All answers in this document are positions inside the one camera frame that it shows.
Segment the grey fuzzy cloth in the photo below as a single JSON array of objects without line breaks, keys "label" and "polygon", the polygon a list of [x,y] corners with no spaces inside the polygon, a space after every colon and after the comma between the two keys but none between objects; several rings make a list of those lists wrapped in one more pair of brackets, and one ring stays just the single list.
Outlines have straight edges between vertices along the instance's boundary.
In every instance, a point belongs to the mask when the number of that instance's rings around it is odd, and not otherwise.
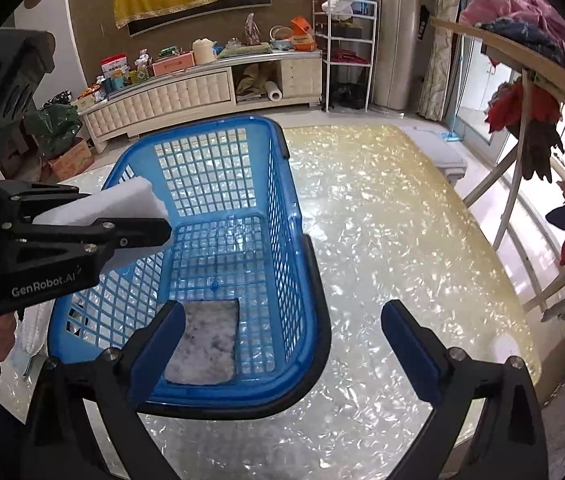
[{"label": "grey fuzzy cloth", "polygon": [[230,382],[236,376],[239,301],[186,301],[183,306],[185,332],[165,367],[165,380],[186,386]]}]

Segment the white sponge cloth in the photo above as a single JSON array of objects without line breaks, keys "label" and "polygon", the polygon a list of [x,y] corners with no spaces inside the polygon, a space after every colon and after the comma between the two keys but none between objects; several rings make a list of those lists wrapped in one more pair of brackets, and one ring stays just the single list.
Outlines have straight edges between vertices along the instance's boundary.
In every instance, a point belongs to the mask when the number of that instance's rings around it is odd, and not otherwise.
[{"label": "white sponge cloth", "polygon": [[173,243],[173,229],[168,223],[168,208],[153,192],[151,182],[133,177],[112,188],[79,198],[34,218],[34,226],[91,226],[108,221],[119,234],[130,226],[139,226],[145,242],[116,246],[113,256],[104,264],[102,273],[118,270],[140,258],[152,256]]}]

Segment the blue plastic laundry basket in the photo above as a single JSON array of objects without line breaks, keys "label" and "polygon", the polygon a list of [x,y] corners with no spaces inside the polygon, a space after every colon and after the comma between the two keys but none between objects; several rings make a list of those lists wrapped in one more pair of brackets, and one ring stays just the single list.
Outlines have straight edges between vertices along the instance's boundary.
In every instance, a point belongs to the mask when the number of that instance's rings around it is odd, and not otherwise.
[{"label": "blue plastic laundry basket", "polygon": [[245,420],[299,402],[322,375],[331,333],[280,125],[237,116],[152,134],[121,155],[106,183],[135,177],[168,209],[173,243],[58,299],[49,353],[89,362],[125,344],[168,300],[234,300],[234,377],[216,386],[161,379],[141,411]]}]

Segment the white waffle towel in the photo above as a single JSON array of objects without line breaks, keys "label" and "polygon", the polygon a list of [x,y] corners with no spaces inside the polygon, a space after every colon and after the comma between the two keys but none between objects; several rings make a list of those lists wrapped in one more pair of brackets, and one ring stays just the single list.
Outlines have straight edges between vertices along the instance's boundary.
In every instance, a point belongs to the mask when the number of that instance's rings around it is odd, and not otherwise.
[{"label": "white waffle towel", "polygon": [[32,358],[43,349],[54,305],[55,301],[49,300],[24,310],[23,318],[18,324],[16,340],[19,356]]}]

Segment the cardboard box on floor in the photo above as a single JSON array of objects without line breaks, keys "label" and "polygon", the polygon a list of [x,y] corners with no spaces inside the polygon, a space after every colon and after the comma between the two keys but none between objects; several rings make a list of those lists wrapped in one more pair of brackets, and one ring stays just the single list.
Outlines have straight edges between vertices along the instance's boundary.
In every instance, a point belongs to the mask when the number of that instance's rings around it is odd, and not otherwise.
[{"label": "cardboard box on floor", "polygon": [[87,141],[78,138],[64,154],[51,159],[48,164],[54,175],[63,181],[86,171],[94,162]]}]

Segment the red white snack box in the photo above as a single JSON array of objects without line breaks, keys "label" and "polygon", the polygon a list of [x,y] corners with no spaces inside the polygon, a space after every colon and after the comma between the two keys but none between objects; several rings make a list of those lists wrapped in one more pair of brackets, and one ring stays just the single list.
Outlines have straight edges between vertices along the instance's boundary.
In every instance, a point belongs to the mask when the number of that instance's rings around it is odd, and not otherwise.
[{"label": "red white snack box", "polygon": [[102,76],[110,79],[123,77],[130,70],[127,63],[127,54],[120,53],[104,58],[100,62]]}]

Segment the pink storage box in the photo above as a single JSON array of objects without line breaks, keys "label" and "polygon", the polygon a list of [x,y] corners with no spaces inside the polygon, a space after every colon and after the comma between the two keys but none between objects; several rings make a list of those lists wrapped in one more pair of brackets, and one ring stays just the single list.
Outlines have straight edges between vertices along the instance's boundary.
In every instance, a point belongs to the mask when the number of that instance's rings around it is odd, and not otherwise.
[{"label": "pink storage box", "polygon": [[154,76],[176,73],[191,67],[194,67],[194,53],[192,52],[161,56],[161,58],[157,58],[151,64]]}]

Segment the cream cylindrical jar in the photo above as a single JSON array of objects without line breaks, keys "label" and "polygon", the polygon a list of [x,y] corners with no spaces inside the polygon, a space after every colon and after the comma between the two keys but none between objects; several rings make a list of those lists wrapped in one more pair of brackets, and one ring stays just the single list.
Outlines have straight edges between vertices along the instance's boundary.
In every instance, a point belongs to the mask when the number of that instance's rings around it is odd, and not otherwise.
[{"label": "cream cylindrical jar", "polygon": [[205,65],[214,62],[216,60],[214,47],[215,42],[208,38],[194,40],[191,46],[192,53],[194,53],[194,62],[197,65]]}]

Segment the paper towel roll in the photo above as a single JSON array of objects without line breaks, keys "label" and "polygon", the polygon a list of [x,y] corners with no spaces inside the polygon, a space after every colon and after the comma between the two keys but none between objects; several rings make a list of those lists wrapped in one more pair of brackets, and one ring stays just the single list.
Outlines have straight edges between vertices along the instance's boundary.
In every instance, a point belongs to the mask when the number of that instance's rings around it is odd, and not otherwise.
[{"label": "paper towel roll", "polygon": [[276,82],[273,80],[266,81],[264,90],[269,101],[279,102],[283,98],[283,92],[281,92]]}]

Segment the white tv cabinet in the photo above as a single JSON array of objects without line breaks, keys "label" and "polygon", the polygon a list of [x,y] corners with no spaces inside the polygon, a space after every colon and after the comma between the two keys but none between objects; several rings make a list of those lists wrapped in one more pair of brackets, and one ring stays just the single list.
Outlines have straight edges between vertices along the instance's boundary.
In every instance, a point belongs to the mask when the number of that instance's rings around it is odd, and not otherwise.
[{"label": "white tv cabinet", "polygon": [[[279,102],[267,99],[268,80],[281,90]],[[83,110],[81,119],[101,153],[118,136],[137,138],[185,122],[273,107],[319,105],[322,92],[317,51],[235,56],[115,92]]]}]

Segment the tall standing air conditioner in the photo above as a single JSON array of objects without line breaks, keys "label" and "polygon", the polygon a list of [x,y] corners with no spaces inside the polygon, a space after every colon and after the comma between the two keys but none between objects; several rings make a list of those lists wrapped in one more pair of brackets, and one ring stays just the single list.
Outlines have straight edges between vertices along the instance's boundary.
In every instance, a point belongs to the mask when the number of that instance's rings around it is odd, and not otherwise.
[{"label": "tall standing air conditioner", "polygon": [[373,104],[403,112],[415,80],[420,24],[432,0],[377,0]]}]

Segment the orange bag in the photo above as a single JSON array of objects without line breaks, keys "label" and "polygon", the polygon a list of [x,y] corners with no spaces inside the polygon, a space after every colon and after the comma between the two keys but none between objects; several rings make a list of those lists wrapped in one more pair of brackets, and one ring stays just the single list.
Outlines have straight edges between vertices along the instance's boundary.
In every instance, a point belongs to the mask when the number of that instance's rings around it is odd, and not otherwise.
[{"label": "orange bag", "polygon": [[291,44],[293,49],[301,52],[311,52],[316,49],[316,41],[311,24],[302,15],[292,18],[291,24]]}]

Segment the white metal shelf rack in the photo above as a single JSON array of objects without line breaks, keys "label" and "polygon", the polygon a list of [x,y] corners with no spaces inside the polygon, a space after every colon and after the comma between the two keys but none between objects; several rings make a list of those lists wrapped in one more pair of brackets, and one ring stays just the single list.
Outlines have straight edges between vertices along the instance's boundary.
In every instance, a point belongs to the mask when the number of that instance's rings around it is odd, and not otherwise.
[{"label": "white metal shelf rack", "polygon": [[376,0],[314,0],[312,27],[323,55],[323,110],[367,110],[377,53]]}]

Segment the pink clothes pile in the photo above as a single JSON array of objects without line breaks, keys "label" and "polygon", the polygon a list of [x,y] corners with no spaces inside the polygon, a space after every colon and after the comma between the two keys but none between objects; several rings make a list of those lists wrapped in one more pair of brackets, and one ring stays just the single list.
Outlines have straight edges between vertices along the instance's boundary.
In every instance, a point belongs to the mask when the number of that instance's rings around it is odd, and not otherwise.
[{"label": "pink clothes pile", "polygon": [[547,0],[471,0],[458,22],[505,36],[565,68],[565,20]]}]

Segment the patterned beige curtain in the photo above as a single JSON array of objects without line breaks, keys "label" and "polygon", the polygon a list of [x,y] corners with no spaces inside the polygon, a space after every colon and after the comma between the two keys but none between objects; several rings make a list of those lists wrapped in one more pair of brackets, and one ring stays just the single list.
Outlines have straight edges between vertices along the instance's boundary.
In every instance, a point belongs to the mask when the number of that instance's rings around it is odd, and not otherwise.
[{"label": "patterned beige curtain", "polygon": [[[442,21],[455,22],[461,0],[435,0],[433,16]],[[433,27],[433,42],[423,88],[421,88],[418,114],[432,122],[443,117],[452,65],[452,32]]]}]

